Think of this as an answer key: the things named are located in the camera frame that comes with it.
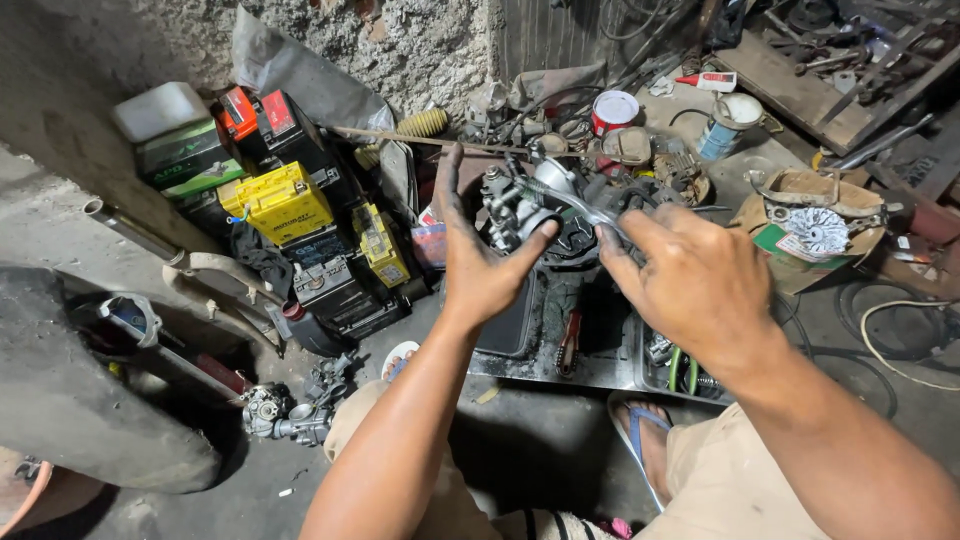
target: white cable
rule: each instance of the white cable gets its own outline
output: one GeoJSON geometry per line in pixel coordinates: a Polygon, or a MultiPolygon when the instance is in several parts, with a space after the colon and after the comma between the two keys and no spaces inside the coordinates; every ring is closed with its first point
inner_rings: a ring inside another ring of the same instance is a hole
{"type": "Polygon", "coordinates": [[[895,302],[887,302],[886,304],[880,304],[879,306],[873,306],[870,309],[867,309],[867,312],[863,314],[863,317],[860,318],[860,334],[863,336],[863,343],[867,346],[867,349],[870,349],[870,352],[876,356],[877,360],[880,360],[880,363],[885,365],[890,371],[912,380],[917,384],[922,384],[923,386],[929,386],[930,388],[937,388],[938,390],[948,390],[950,392],[960,392],[960,386],[943,386],[941,384],[934,384],[933,382],[927,382],[926,380],[919,380],[909,375],[903,373],[901,370],[890,365],[890,362],[887,361],[877,350],[874,348],[874,345],[870,342],[870,336],[867,335],[867,318],[873,315],[874,313],[880,311],[881,309],[886,309],[887,307],[893,306],[916,306],[916,307],[942,307],[949,306],[953,302],[914,302],[912,300],[897,300],[895,302]]]}

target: left hand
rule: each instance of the left hand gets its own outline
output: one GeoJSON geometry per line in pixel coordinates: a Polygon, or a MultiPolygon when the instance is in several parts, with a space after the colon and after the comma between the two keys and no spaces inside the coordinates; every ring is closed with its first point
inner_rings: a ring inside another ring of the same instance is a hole
{"type": "Polygon", "coordinates": [[[516,300],[527,274],[553,241],[560,224],[547,220],[519,249],[508,257],[499,256],[480,239],[474,225],[464,216],[457,194],[464,147],[453,145],[450,157],[449,166],[437,175],[434,188],[434,201],[446,223],[444,312],[456,321],[479,327],[516,300]]]}

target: brown cardboard box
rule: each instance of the brown cardboard box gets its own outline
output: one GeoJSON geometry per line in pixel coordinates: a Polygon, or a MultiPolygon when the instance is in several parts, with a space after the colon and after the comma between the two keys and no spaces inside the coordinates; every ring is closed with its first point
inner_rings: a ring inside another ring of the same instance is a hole
{"type": "MultiPolygon", "coordinates": [[[[774,191],[826,195],[832,192],[833,178],[812,171],[788,169],[784,175],[771,175],[766,186],[774,191]]],[[[868,208],[883,203],[883,199],[862,187],[840,183],[840,202],[855,208],[868,208]]],[[[753,237],[754,243],[767,256],[767,264],[777,284],[777,290],[797,294],[848,263],[859,264],[883,237],[884,229],[867,229],[854,234],[847,252],[827,258],[812,257],[793,234],[770,223],[763,207],[763,198],[750,195],[731,221],[753,237]]]]}

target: glue tube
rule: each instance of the glue tube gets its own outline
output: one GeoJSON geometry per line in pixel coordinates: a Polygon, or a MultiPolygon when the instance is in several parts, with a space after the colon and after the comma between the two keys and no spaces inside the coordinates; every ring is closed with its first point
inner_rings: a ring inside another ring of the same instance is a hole
{"type": "Polygon", "coordinates": [[[736,72],[718,72],[707,71],[689,77],[678,77],[677,83],[696,86],[701,90],[716,90],[718,92],[729,93],[736,89],[736,72]]]}

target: right hand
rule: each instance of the right hand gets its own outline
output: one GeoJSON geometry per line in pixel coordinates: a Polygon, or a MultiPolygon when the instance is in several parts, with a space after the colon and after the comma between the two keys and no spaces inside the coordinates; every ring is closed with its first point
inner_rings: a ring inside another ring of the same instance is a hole
{"type": "Polygon", "coordinates": [[[612,229],[598,227],[600,260],[654,330],[715,377],[736,371],[767,337],[782,335],[769,314],[770,271],[750,236],[664,204],[619,224],[647,257],[642,269],[612,229]]]}

